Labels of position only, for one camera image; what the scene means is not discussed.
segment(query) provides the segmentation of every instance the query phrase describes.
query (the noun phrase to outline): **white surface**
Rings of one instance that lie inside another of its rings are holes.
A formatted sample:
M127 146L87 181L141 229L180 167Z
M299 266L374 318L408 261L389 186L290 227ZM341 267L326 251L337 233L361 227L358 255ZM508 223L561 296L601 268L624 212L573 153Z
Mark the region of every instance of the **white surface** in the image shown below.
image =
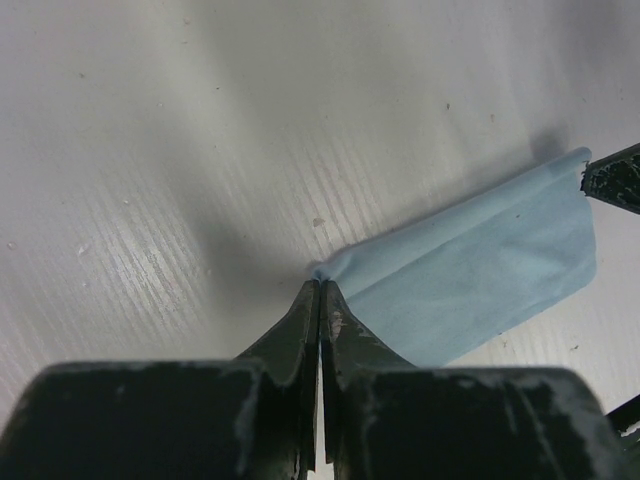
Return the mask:
M51 362L233 355L311 262L637 142L639 23L633 0L2 2L0 418ZM593 207L595 281L457 363L565 365L607 410L640 391L640 219Z

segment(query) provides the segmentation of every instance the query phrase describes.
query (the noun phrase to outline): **dust speck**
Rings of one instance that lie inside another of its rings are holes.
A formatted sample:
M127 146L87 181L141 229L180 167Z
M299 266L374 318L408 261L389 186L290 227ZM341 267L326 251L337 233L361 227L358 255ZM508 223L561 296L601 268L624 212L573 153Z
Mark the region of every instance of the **dust speck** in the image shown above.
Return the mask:
M83 243L82 245L80 245L78 247L78 257L82 257L83 255L86 255L89 250L91 250L91 244L90 243Z

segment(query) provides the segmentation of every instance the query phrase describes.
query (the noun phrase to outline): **light blue cloth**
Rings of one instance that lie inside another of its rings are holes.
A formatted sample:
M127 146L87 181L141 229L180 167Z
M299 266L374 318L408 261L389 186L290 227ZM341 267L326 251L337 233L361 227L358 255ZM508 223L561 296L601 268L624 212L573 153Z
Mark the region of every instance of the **light blue cloth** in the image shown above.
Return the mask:
M314 270L418 366L442 366L587 285L595 275L580 148Z

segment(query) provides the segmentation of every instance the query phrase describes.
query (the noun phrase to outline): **microfiber cloth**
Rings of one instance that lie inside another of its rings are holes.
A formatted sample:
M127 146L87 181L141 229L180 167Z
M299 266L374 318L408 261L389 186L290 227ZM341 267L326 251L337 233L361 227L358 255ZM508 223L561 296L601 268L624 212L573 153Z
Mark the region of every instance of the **microfiber cloth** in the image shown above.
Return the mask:
M595 275L580 148L314 270L418 366L442 366L586 286Z

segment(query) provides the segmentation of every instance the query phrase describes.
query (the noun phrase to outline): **black robotic claw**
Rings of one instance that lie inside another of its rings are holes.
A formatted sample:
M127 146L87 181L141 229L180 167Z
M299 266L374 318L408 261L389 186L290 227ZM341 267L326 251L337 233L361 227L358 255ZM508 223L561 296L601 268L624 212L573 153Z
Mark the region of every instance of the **black robotic claw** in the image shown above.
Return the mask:
M316 281L234 360L45 369L0 440L0 478L304 479L320 346L337 478L630 478L576 375L418 369Z

